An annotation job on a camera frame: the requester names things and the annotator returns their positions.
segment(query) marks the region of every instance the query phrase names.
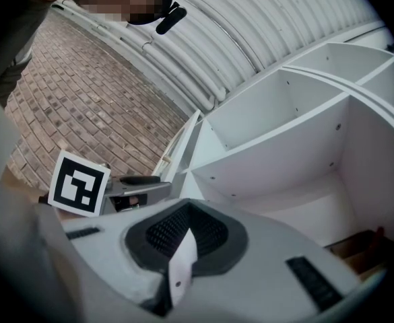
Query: white shelf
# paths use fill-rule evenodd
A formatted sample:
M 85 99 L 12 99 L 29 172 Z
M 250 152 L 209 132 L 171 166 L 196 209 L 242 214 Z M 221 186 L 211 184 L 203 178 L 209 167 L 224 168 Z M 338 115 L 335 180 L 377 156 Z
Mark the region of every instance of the white shelf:
M 361 231 L 348 193 L 336 171 L 301 186 L 235 202 L 234 207 L 281 221 L 320 246 Z
M 286 124 L 331 98 L 341 89 L 307 73 L 280 69 L 261 78 L 207 116 L 227 149 L 234 149 Z
M 204 164 L 211 159 L 226 155 L 227 146 L 222 143 L 208 120 L 201 123 L 198 140 L 194 148 L 190 168 Z
M 349 43 L 326 43 L 288 63 L 356 82 L 388 61 L 389 52 Z
M 357 81 L 357 85 L 376 94 L 394 107 L 394 57 Z
M 349 120 L 340 176 L 361 228 L 383 226 L 394 240 L 394 127 L 358 99 Z
M 348 123 L 348 100 L 347 94 L 338 95 L 192 171 L 224 196 L 236 195 L 240 199 L 285 190 L 322 176 L 340 159 Z
M 185 151 L 194 134 L 193 131 L 200 114 L 201 111 L 196 111 L 185 123 L 183 128 L 174 136 L 152 172 L 153 176 L 161 177 L 161 181 L 163 182 L 172 182 L 176 173 L 182 171 L 180 166 L 183 164 Z
M 186 176 L 179 196 L 181 199 L 197 199 L 221 204 L 231 204 L 230 199 L 217 192 L 212 186 L 198 176 L 195 176 L 192 172 L 187 172 L 181 176 Z

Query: black and white marker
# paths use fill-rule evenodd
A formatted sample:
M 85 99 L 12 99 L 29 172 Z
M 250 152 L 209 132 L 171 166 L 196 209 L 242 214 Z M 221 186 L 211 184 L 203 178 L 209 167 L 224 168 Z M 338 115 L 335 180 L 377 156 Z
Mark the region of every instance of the black and white marker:
M 61 151 L 50 184 L 48 203 L 54 207 L 98 217 L 111 170 Z

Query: black slot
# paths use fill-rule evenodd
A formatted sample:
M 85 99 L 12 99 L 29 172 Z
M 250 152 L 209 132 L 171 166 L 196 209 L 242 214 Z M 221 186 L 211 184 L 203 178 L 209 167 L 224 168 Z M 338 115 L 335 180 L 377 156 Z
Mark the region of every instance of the black slot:
M 321 311 L 341 301 L 342 296 L 305 257 L 291 258 L 286 264 Z
M 101 230 L 97 227 L 87 227 L 85 229 L 78 229 L 76 231 L 67 232 L 66 235 L 69 240 L 75 240 L 77 238 L 83 238 L 86 236 L 90 236 L 91 234 L 96 234 Z
M 138 205 L 139 206 L 146 206 L 147 205 L 147 194 L 137 194 L 132 195 L 138 198 Z M 130 196 L 114 196 L 110 197 L 111 203 L 116 209 L 116 212 L 126 211 L 127 209 L 132 208 L 131 203 L 129 203 Z

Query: brick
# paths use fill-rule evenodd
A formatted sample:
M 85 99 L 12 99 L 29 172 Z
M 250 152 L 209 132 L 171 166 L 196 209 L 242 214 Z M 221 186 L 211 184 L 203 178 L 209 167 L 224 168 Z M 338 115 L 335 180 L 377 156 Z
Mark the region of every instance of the brick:
M 14 161 L 12 160 L 12 158 L 10 158 L 7 162 L 7 166 L 9 168 L 9 170 L 11 171 L 11 173 L 18 179 L 18 180 L 22 180 L 23 182 L 25 182 L 27 184 L 27 181 L 24 178 L 24 175 L 22 174 L 22 172 L 20 171 L 20 169 L 18 169 L 18 167 L 16 166 L 16 164 L 14 163 Z
M 15 102 L 14 99 L 8 100 L 7 108 L 8 108 L 11 112 L 15 111 L 15 109 L 18 108 L 18 107 L 17 107 L 17 103 Z
M 68 96 L 71 93 L 68 85 L 64 81 L 60 81 L 57 85 L 61 88 L 61 92 L 63 92 L 64 96 Z
M 49 102 L 44 97 L 42 97 L 41 99 L 38 100 L 38 104 L 40 105 L 42 110 L 46 110 L 47 108 L 50 107 Z
M 125 164 L 123 161 L 121 161 L 118 158 L 114 158 L 113 161 L 111 162 L 111 165 L 116 167 L 119 171 L 119 175 L 134 175 L 135 171 L 132 170 L 127 164 Z
M 97 115 L 102 118 L 105 123 L 110 124 L 111 122 L 113 122 L 113 120 L 111 119 L 110 115 L 108 115 L 105 111 L 101 110 L 99 112 L 97 112 Z
M 67 97 L 62 98 L 61 103 L 71 114 L 75 114 L 75 111 L 77 111 L 74 104 Z
M 36 152 L 35 155 L 39 158 L 43 166 L 49 171 L 53 173 L 55 169 L 55 161 L 50 157 L 50 155 L 46 152 L 43 147 L 40 147 Z
M 52 175 L 48 173 L 47 170 L 42 166 L 36 169 L 35 172 L 38 175 L 38 177 L 44 182 L 44 185 L 48 188 L 51 183 Z
M 46 82 L 44 81 L 43 78 L 38 79 L 38 80 L 36 81 L 36 84 L 38 85 L 38 87 L 39 87 L 40 89 L 46 89 L 46 88 L 48 87 L 47 84 L 46 84 Z
M 123 129 L 125 129 L 129 134 L 131 134 L 133 137 L 138 135 L 139 131 L 135 129 L 133 126 L 131 126 L 128 122 L 124 122 L 122 124 Z
M 49 120 L 47 120 L 47 119 L 41 120 L 40 124 L 48 136 L 51 136 L 52 134 L 55 133 L 56 128 L 55 128 L 55 126 L 53 126 L 53 124 Z
M 72 89 L 74 92 L 78 91 L 79 89 L 82 89 L 83 91 L 86 91 L 86 89 L 84 89 L 83 87 L 77 85 L 74 81 L 70 81 L 68 85 L 69 85 L 69 88 Z
M 143 164 L 145 167 L 149 168 L 149 169 L 154 169 L 155 168 L 155 163 L 150 160 L 150 158 L 147 158 L 144 154 L 142 154 L 142 152 L 140 152 L 138 149 L 136 149 L 134 146 L 132 145 L 126 145 L 125 147 L 125 151 L 128 152 L 130 155 L 132 155 L 135 159 L 138 159 L 140 164 Z
M 68 121 L 71 118 L 70 113 L 64 107 L 60 107 L 59 109 L 56 110 L 56 112 L 65 121 Z
M 84 118 L 80 123 L 92 135 L 96 134 L 99 131 L 98 127 L 96 127 L 92 122 L 90 122 L 86 118 Z
M 114 159 L 113 153 L 107 150 L 103 145 L 99 144 L 95 147 L 94 151 L 102 157 L 107 163 L 110 163 Z
M 61 149 L 57 146 L 55 146 L 55 148 L 50 152 L 50 157 L 54 162 L 58 160 L 60 152 Z
M 53 125 L 56 127 L 58 131 L 61 132 L 62 135 L 68 134 L 71 129 L 63 122 L 62 118 L 54 111 L 48 113 L 48 117 L 52 121 Z
M 145 167 L 143 164 L 141 164 L 139 161 L 137 161 L 132 157 L 127 160 L 127 165 L 133 168 L 136 173 L 141 175 L 147 174 L 147 171 L 150 172 L 150 169 L 148 169 L 147 167 Z
M 11 156 L 19 170 L 26 165 L 27 161 L 24 159 L 22 153 L 18 148 L 14 149 Z
M 68 133 L 65 138 L 76 150 L 79 150 L 84 146 L 84 142 L 72 131 Z
M 40 141 L 35 137 L 34 133 L 30 133 L 26 137 L 26 142 L 28 143 L 30 149 L 35 152 L 38 148 L 41 147 Z
M 94 162 L 96 164 L 102 164 L 105 163 L 105 160 L 103 160 L 98 154 L 93 152 L 88 146 L 83 146 L 82 149 L 80 149 L 81 155 L 90 160 L 91 162 Z
M 38 158 L 34 155 L 34 153 L 29 149 L 28 146 L 24 145 L 20 148 L 22 151 L 22 155 L 25 157 L 26 161 L 30 165 L 30 167 L 34 170 L 38 169 L 41 165 Z
M 76 99 L 73 101 L 75 107 L 82 113 L 86 113 L 86 111 L 88 111 L 88 107 L 86 106 L 86 104 L 84 104 L 84 102 L 76 97 Z
M 111 133 L 110 139 L 112 139 L 120 148 L 125 148 L 128 145 L 122 137 L 119 136 L 116 132 Z
M 91 136 L 84 128 L 74 121 L 69 121 L 68 126 L 82 139 L 88 146 L 95 148 L 98 144 L 97 140 Z
M 51 138 L 55 141 L 56 145 L 59 146 L 59 149 L 64 149 L 65 151 L 69 151 L 71 149 L 68 142 L 66 142 L 65 138 L 62 135 L 60 135 L 58 132 L 53 134 Z
M 97 116 L 93 116 L 90 120 L 107 136 L 112 133 L 110 127 L 108 127 L 104 122 L 102 122 Z
M 42 146 L 46 149 L 47 152 L 50 152 L 55 146 L 55 143 L 51 141 L 51 138 L 44 131 L 38 121 L 32 122 L 30 127 L 32 128 L 36 138 L 41 142 Z
M 25 176 L 26 180 L 30 183 L 31 186 L 33 186 L 34 188 L 40 188 L 40 179 L 30 166 L 25 166 L 22 169 L 22 174 Z
M 61 90 L 61 88 L 56 87 L 55 89 L 51 90 L 51 93 L 58 99 L 61 100 L 63 97 L 65 97 L 65 94 L 63 93 L 63 91 Z

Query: black grille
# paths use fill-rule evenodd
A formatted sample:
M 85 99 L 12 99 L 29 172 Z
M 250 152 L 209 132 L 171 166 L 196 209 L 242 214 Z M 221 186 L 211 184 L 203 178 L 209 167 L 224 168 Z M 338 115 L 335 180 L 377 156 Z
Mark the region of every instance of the black grille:
M 286 261 L 286 264 L 321 311 L 330 308 L 342 299 L 334 287 L 305 257 L 291 258 Z
M 100 229 L 98 229 L 97 227 L 87 227 L 85 229 L 78 229 L 76 231 L 67 232 L 66 235 L 69 240 L 75 240 L 77 238 L 90 236 L 91 234 L 96 234 L 98 232 L 100 232 Z
M 228 239 L 225 224 L 193 205 L 186 205 L 151 226 L 146 239 L 157 251 L 172 258 L 188 229 L 195 236 L 199 258 L 217 250 Z

